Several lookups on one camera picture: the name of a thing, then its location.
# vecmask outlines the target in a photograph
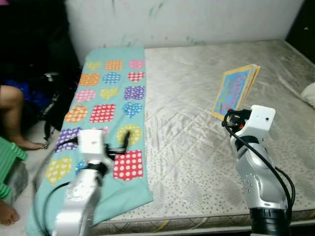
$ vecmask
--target floor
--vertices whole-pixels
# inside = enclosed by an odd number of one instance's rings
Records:
[[[55,131],[52,142],[49,145],[47,150],[41,149],[36,151],[27,151],[29,155],[28,160],[26,161],[26,168],[29,172],[29,184],[26,189],[23,191],[21,196],[16,200],[13,207],[17,210],[20,215],[20,220],[17,221],[14,225],[3,226],[0,225],[0,235],[6,236],[26,236],[25,225],[27,221],[27,216],[32,204],[32,185],[31,181],[37,172],[37,168],[44,161],[46,156],[54,148],[57,139],[59,136],[59,131]],[[34,125],[26,134],[25,137],[33,142],[44,143],[44,122],[41,121]]]

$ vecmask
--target mattress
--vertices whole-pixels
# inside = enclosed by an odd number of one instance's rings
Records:
[[[210,116],[224,71],[261,66],[244,108],[272,107],[265,140],[295,183],[293,221],[315,218],[315,110],[298,94],[315,67],[284,41],[146,49],[146,159],[154,201],[102,222],[96,235],[248,226],[236,157]]]

